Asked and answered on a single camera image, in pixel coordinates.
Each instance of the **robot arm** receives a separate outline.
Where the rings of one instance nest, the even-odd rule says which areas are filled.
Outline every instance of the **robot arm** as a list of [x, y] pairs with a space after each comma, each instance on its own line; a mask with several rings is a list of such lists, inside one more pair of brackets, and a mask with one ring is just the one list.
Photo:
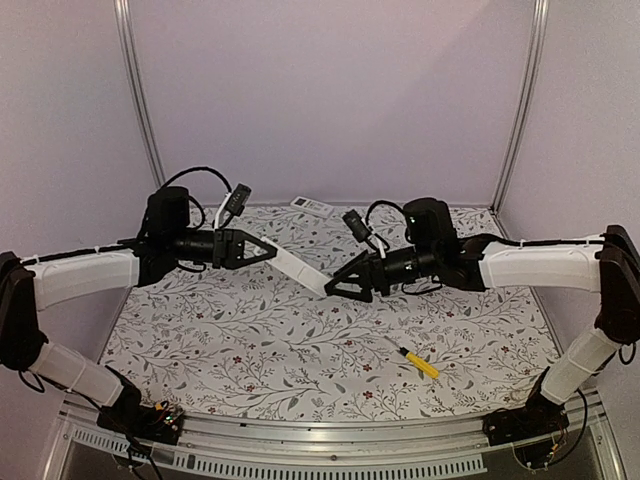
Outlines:
[[[158, 414], [140, 405], [140, 391], [108, 367], [49, 342], [39, 329], [38, 312], [102, 290], [154, 284], [180, 268], [181, 261], [237, 269], [274, 258], [277, 250], [272, 245], [220, 226], [221, 210], [239, 215], [249, 192], [240, 185], [227, 195], [214, 230], [189, 228], [188, 190], [163, 187], [149, 197], [143, 229], [135, 239], [46, 257], [20, 259], [12, 252], [0, 254], [0, 362], [94, 402], [101, 408], [100, 426], [175, 443], [180, 424], [149, 431], [147, 415], [155, 420]], [[254, 246], [261, 253], [253, 254]]]
[[[391, 285], [418, 278], [469, 291], [542, 286], [600, 292], [595, 325], [538, 378], [525, 406], [484, 419], [492, 445], [566, 427], [564, 403], [623, 345], [640, 340], [640, 256], [624, 228], [609, 226], [602, 235], [574, 240], [513, 242], [487, 234], [458, 239], [444, 202], [419, 199], [398, 209], [412, 246], [362, 253], [326, 284], [328, 295], [370, 302], [372, 290], [386, 296]], [[356, 216], [350, 212], [345, 222], [364, 241], [367, 226]]]

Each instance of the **metal frame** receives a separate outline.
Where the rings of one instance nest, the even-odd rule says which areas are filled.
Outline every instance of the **metal frame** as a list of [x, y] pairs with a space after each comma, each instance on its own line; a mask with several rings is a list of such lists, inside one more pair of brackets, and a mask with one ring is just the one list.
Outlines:
[[520, 92], [520, 102], [516, 112], [515, 122], [509, 137], [509, 145], [507, 153], [500, 171], [500, 177], [496, 191], [493, 195], [490, 209], [493, 212], [500, 213], [509, 189], [509, 183], [513, 176], [513, 171], [522, 144], [524, 129], [529, 116], [533, 92], [540, 68], [540, 59], [542, 58], [542, 47], [544, 45], [545, 31], [547, 27], [548, 0], [536, 0], [533, 25], [531, 28], [531, 40], [529, 42], [529, 54], [527, 57], [527, 66], [525, 69], [524, 80], [522, 82], [522, 90]]
[[144, 95], [144, 89], [142, 88], [140, 65], [138, 64], [138, 56], [136, 55], [131, 14], [129, 12], [129, 0], [114, 0], [114, 6], [116, 21], [118, 23], [118, 33], [120, 34], [120, 45], [122, 46], [122, 56], [127, 70], [129, 86], [131, 87], [131, 97], [138, 118], [142, 142], [147, 152], [147, 160], [149, 161], [153, 181], [156, 187], [160, 187], [166, 181], [166, 176], [162, 161], [160, 160], [158, 145], [156, 144], [156, 139], [153, 134], [147, 100]]
[[[586, 396], [588, 425], [597, 443], [604, 478], [625, 478], [600, 397], [594, 389], [587, 390]], [[579, 429], [584, 415], [580, 397], [569, 400], [566, 410], [570, 430]], [[60, 478], [73, 441], [125, 455], [124, 437], [97, 428], [96, 417], [95, 410], [82, 399], [67, 397], [60, 412], [56, 448], [44, 479]], [[483, 453], [512, 448], [512, 444], [490, 447], [482, 433], [481, 417], [482, 414], [470, 414], [388, 422], [313, 423], [196, 414], [186, 417], [184, 434], [177, 446], [154, 444], [153, 455], [161, 467], [215, 478], [361, 480], [386, 478], [384, 472], [394, 472], [397, 480], [455, 478], [464, 475], [463, 465], [474, 467], [467, 474], [483, 471]], [[431, 468], [434, 473], [417, 476], [422, 468]], [[251, 475], [246, 473], [249, 469], [254, 469]]]

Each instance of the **black clamp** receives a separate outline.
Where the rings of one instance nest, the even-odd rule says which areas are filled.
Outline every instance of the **black clamp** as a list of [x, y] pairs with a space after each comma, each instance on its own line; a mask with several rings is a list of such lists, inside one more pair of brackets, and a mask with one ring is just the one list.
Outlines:
[[[247, 245], [258, 247], [264, 252], [246, 256]], [[278, 249], [273, 245], [263, 242], [242, 230], [220, 229], [214, 232], [212, 267], [236, 270], [275, 258], [277, 253]]]

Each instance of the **vertical metal pole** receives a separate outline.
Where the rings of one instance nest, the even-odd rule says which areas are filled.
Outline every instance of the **vertical metal pole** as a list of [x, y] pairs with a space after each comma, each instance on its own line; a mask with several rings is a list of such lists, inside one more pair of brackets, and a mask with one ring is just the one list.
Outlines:
[[507, 191], [509, 189], [509, 183], [511, 182], [511, 177], [513, 176], [516, 160], [518, 158], [518, 152], [520, 151], [522, 138], [524, 136], [527, 117], [529, 116], [531, 101], [533, 99], [533, 91], [540, 67], [540, 59], [542, 58], [542, 46], [544, 44], [544, 36], [547, 27], [548, 3], [548, 0], [536, 0], [535, 3], [533, 25], [531, 28], [531, 40], [529, 42], [529, 55], [522, 82], [522, 90], [520, 92], [520, 102], [518, 104], [513, 129], [511, 130], [507, 153], [505, 155], [504, 163], [502, 164], [498, 186], [493, 195], [493, 201], [491, 202], [491, 210], [496, 214], [500, 213], [500, 210], [504, 205]]
[[129, 86], [131, 87], [133, 105], [136, 110], [136, 116], [138, 117], [138, 125], [140, 126], [142, 142], [144, 144], [145, 151], [147, 152], [147, 160], [149, 161], [153, 180], [156, 187], [160, 187], [166, 181], [166, 176], [162, 166], [162, 161], [160, 160], [158, 145], [156, 144], [153, 134], [151, 117], [149, 116], [147, 101], [142, 87], [140, 66], [138, 65], [138, 57], [136, 55], [135, 42], [133, 38], [133, 27], [131, 25], [131, 14], [129, 12], [129, 1], [114, 1], [118, 33], [120, 34], [120, 44], [122, 46], [122, 56], [124, 58], [127, 71], [127, 78], [129, 79]]

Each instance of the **patterned table surface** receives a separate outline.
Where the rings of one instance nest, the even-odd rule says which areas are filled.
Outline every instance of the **patterned table surface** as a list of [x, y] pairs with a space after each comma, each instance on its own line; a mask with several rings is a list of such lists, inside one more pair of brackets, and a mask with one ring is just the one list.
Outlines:
[[[331, 274], [362, 250], [341, 220], [346, 210], [325, 220], [288, 207], [251, 207], [233, 227], [267, 235]], [[461, 236], [498, 233], [484, 209], [452, 209], [452, 217]], [[381, 208], [372, 219], [394, 248], [405, 245], [396, 213]], [[424, 377], [384, 335], [425, 358], [440, 377]], [[365, 304], [319, 299], [259, 264], [176, 271], [134, 289], [102, 363], [125, 373], [147, 399], [168, 398], [191, 412], [387, 421], [522, 402], [556, 359], [528, 288], [395, 292]]]

